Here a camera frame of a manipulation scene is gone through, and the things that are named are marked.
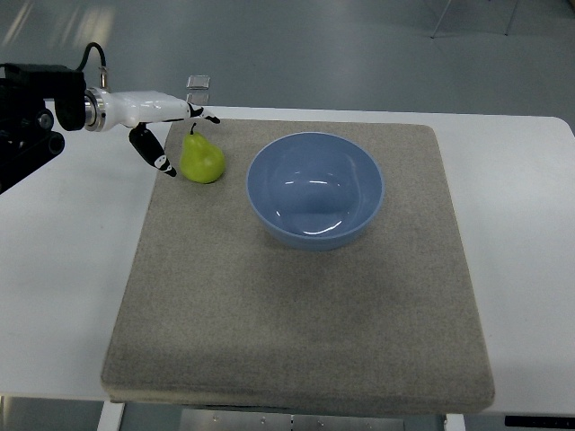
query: pear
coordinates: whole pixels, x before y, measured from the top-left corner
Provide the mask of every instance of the pear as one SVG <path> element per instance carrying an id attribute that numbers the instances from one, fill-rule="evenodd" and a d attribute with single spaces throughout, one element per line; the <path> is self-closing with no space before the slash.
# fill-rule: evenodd
<path id="1" fill-rule="evenodd" d="M 222 176 L 226 159 L 222 150 L 199 132 L 194 132 L 195 126 L 196 123 L 191 127 L 190 134 L 183 138 L 180 172 L 188 180 L 208 184 Z"/>

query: gray mat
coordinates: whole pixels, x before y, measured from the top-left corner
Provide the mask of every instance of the gray mat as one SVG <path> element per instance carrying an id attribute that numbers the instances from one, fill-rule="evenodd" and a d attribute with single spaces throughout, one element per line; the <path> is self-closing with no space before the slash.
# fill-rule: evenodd
<path id="1" fill-rule="evenodd" d="M 166 143 L 173 162 L 190 123 Z M 467 413 L 493 381 L 431 128 L 224 120 L 196 128 L 224 177 L 159 174 L 102 371 L 113 400 L 342 416 Z M 344 136 L 386 180 L 382 210 L 335 251 L 295 251 L 264 232 L 244 192 L 268 142 Z"/>

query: cable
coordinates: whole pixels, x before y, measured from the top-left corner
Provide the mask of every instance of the cable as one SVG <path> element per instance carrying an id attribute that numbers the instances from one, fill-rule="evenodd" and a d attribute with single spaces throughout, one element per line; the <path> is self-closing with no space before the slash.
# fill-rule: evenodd
<path id="1" fill-rule="evenodd" d="M 86 66 L 86 63 L 88 62 L 88 56 L 90 55 L 90 49 L 92 49 L 92 48 L 98 49 L 98 53 L 100 54 L 100 64 L 102 67 L 106 67 L 106 56 L 104 56 L 104 50 L 102 49 L 100 44 L 98 44 L 96 42 L 90 42 L 88 45 L 86 45 L 86 49 L 84 50 L 84 56 L 82 57 L 82 62 L 80 63 L 80 66 L 78 66 L 78 68 L 76 70 L 81 71 L 84 69 L 84 67 Z"/>

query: gray floor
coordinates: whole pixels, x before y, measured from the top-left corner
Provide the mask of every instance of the gray floor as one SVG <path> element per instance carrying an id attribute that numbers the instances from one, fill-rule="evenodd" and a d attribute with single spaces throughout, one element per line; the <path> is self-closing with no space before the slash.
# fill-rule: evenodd
<path id="1" fill-rule="evenodd" d="M 515 0 L 453 2 L 432 40 L 446 3 L 4 0 L 0 62 L 76 67 L 84 45 L 96 40 L 113 91 L 185 98 L 188 75 L 210 75 L 213 105 L 554 116 L 575 130 L 568 0 L 519 0 L 508 37 Z M 96 84 L 95 57 L 85 69 L 89 84 Z M 30 418 L 51 410 L 45 401 L 24 405 Z M 88 421 L 87 404 L 51 406 L 55 418 Z M 123 431 L 169 430 L 177 429 L 180 408 L 133 405 L 126 412 Z M 83 429 L 51 423 L 44 418 L 26 429 Z M 502 417 L 468 418 L 468 427 L 502 429 Z"/>

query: blue bowl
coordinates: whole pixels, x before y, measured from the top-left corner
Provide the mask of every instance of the blue bowl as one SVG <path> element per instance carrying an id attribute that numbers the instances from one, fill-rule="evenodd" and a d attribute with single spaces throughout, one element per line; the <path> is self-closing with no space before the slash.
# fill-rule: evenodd
<path id="1" fill-rule="evenodd" d="M 309 251 L 356 239 L 385 194 L 384 177 L 371 155 L 347 139 L 316 132 L 266 145 L 248 169 L 246 188 L 271 235 Z"/>

